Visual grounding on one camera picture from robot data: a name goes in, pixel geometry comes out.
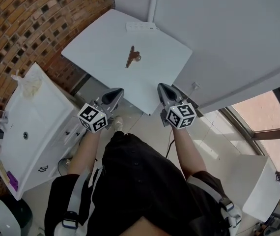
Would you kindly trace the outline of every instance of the strap buckle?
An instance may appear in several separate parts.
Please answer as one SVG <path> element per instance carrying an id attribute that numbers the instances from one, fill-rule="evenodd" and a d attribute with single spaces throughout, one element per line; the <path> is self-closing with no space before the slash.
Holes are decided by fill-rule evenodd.
<path id="1" fill-rule="evenodd" d="M 236 215 L 235 217 L 228 217 L 229 227 L 236 228 L 242 221 L 241 216 Z"/>
<path id="2" fill-rule="evenodd" d="M 78 228 L 78 215 L 74 211 L 67 211 L 61 223 L 63 227 L 75 230 Z"/>
<path id="3" fill-rule="evenodd" d="M 232 209 L 234 209 L 234 204 L 233 202 L 229 199 L 229 198 L 221 198 L 219 200 L 219 204 L 221 205 L 221 207 L 226 210 L 227 212 L 231 211 Z"/>

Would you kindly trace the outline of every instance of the white table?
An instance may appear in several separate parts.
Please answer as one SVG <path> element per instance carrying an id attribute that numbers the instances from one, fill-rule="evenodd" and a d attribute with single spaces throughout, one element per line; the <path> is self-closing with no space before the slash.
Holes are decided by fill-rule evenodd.
<path id="1" fill-rule="evenodd" d="M 124 98 L 149 115 L 160 103 L 158 83 L 172 85 L 192 51 L 160 30 L 127 31 L 127 22 L 140 20 L 112 9 L 61 54 L 109 88 L 124 88 Z M 141 60 L 126 68 L 131 46 Z"/>

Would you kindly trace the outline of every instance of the backpack strap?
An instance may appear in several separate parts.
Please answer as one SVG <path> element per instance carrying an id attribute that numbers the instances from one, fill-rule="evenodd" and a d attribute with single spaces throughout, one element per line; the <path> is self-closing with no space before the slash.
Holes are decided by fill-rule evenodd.
<path id="1" fill-rule="evenodd" d="M 196 177 L 190 176 L 187 182 L 204 190 L 221 206 L 222 217 L 229 223 L 228 230 L 230 236 L 236 235 L 240 222 L 242 221 L 242 212 L 239 207 L 234 205 L 229 198 L 222 197 L 215 189 Z"/>
<path id="2" fill-rule="evenodd" d="M 89 207 L 89 216 L 86 222 L 83 225 L 79 224 L 79 210 L 80 210 L 80 203 L 81 203 L 81 193 L 84 186 L 84 182 L 89 182 L 91 178 L 91 172 L 89 170 L 84 170 L 82 174 L 78 177 L 75 186 L 72 190 L 71 197 L 68 204 L 68 209 L 63 215 L 63 220 L 56 226 L 54 235 L 55 236 L 85 236 L 87 232 L 87 225 L 90 220 L 90 217 L 95 209 L 95 204 L 92 200 L 95 186 L 97 181 L 100 178 L 102 173 L 103 166 L 98 168 L 95 172 L 96 179 L 93 183 L 93 189 L 91 194 L 91 203 Z"/>

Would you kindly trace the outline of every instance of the purple label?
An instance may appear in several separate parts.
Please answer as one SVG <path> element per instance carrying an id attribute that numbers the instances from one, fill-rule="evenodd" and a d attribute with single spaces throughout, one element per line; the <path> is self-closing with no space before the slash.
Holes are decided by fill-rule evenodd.
<path id="1" fill-rule="evenodd" d="M 9 177 L 9 180 L 10 180 L 10 184 L 12 185 L 12 187 L 14 188 L 15 191 L 18 191 L 18 180 L 16 180 L 16 178 L 13 176 L 13 174 L 8 171 L 7 172 L 7 176 Z"/>

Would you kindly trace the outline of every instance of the white wall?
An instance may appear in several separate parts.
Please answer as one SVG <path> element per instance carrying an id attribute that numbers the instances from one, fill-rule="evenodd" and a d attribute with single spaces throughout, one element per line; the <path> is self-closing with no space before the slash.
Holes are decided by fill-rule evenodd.
<path id="1" fill-rule="evenodd" d="M 115 2 L 147 16 L 149 0 Z M 190 94 L 197 81 L 191 98 L 204 112 L 277 87 L 267 80 L 280 78 L 280 0 L 158 0 L 154 22 L 193 50 L 174 84 Z"/>

